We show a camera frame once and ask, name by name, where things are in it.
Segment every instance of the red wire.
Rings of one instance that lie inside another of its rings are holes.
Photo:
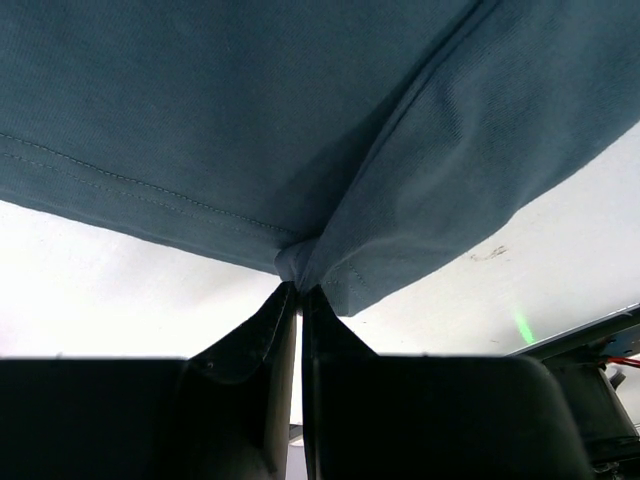
[[[640,368],[640,360],[626,357],[609,357],[607,361],[617,363],[618,365],[626,365],[628,367]]]

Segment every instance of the green light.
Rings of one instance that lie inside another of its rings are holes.
[[[523,313],[518,312],[515,315],[516,324],[518,325],[518,330],[520,330],[520,335],[522,339],[527,342],[527,345],[531,345],[532,343],[536,343],[536,339],[533,336],[533,332],[531,331],[531,327],[529,326],[529,322],[527,322],[527,318]]]

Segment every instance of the teal fabric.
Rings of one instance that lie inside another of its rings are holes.
[[[351,315],[640,118],[640,2],[0,2],[0,198]]]

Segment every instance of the black plastic part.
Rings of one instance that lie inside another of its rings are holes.
[[[0,361],[0,478],[283,480],[296,292],[192,360]]]
[[[621,310],[517,355],[543,360],[560,383],[598,478],[640,478],[640,439],[603,369],[611,356],[640,353],[640,307]]]
[[[378,356],[319,288],[302,302],[311,480],[593,478],[560,388],[537,362]]]
[[[597,365],[551,369],[569,402],[589,458],[595,464],[640,457],[638,433],[613,386]]]

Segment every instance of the stain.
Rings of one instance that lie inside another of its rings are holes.
[[[491,260],[492,258],[499,257],[500,255],[502,255],[503,253],[506,253],[508,251],[509,251],[509,249],[507,247],[505,247],[504,245],[500,245],[498,248],[496,248],[489,255],[480,256],[480,255],[475,255],[474,254],[474,255],[471,255],[469,257],[469,259],[473,260],[474,262],[486,262],[487,260]]]

